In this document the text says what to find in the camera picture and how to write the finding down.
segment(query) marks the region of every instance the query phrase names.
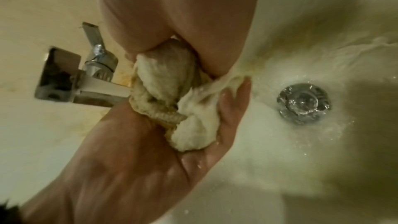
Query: wrist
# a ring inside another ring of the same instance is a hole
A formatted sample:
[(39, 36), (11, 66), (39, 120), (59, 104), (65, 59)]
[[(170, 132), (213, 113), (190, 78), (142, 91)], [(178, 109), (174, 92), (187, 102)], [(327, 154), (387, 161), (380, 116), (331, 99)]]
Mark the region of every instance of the wrist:
[(71, 224), (73, 208), (68, 190), (55, 179), (20, 208), (24, 224)]

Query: drain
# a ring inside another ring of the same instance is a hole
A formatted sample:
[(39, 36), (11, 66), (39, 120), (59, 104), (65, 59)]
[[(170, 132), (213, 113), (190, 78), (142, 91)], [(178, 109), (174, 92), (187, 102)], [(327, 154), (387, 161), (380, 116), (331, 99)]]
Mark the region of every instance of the drain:
[(309, 83), (288, 86), (280, 92), (277, 102), (280, 115), (299, 125), (316, 122), (332, 109), (326, 91)]

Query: chrome faucet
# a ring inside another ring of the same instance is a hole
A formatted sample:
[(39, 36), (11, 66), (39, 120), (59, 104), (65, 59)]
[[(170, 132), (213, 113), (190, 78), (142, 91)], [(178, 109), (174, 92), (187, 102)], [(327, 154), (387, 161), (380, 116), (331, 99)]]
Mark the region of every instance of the chrome faucet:
[(51, 47), (35, 98), (113, 107), (128, 97), (128, 87), (111, 83), (118, 59), (106, 50), (98, 26), (84, 22), (83, 29), (92, 47), (83, 69), (79, 69), (80, 55)]

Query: forearm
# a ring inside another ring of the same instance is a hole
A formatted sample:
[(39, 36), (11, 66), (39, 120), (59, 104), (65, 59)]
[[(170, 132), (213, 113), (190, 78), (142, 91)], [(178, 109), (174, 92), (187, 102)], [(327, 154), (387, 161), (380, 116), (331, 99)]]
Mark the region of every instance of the forearm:
[(73, 208), (66, 188), (54, 180), (21, 207), (24, 224), (71, 224)]

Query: hand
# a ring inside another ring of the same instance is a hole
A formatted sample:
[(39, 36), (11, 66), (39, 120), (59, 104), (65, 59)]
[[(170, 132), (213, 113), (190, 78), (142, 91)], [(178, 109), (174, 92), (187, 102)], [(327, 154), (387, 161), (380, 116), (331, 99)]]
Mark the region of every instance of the hand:
[[(112, 108), (88, 134), (53, 183), (52, 191), (65, 192), (62, 198), (69, 201), (65, 205), (74, 223), (155, 221), (186, 196), (231, 148), (250, 89), (247, 79), (236, 98), (225, 90), (219, 103), (217, 142), (186, 153), (172, 149), (164, 129), (133, 111), (128, 102)], [(25, 219), (36, 216), (37, 211), (29, 209), (37, 209), (37, 202), (48, 195), (39, 194), (24, 206)], [(37, 218), (43, 219), (45, 214), (41, 212)]]

